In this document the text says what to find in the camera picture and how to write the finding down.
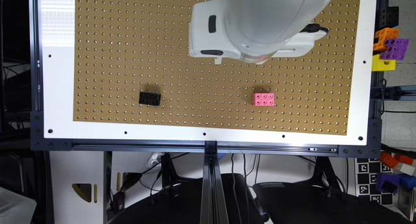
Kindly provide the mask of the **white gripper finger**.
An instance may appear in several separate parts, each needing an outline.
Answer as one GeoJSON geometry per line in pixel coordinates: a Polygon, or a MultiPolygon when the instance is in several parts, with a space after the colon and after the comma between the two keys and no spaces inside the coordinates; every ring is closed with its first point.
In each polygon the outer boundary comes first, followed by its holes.
{"type": "Polygon", "coordinates": [[[222,57],[217,57],[214,59],[216,65],[220,65],[222,63],[222,57]]]}
{"type": "Polygon", "coordinates": [[[255,64],[256,64],[256,65],[261,65],[261,64],[264,64],[267,60],[268,60],[268,59],[265,59],[265,60],[262,60],[262,61],[260,61],[260,62],[255,63],[255,64]]]}

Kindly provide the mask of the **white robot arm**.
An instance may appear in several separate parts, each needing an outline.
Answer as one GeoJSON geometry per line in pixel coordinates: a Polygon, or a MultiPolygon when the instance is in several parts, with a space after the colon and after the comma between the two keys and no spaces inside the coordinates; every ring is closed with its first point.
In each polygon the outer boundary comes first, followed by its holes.
{"type": "Polygon", "coordinates": [[[304,29],[331,0],[225,0],[225,34],[238,59],[269,59],[304,29]]]}

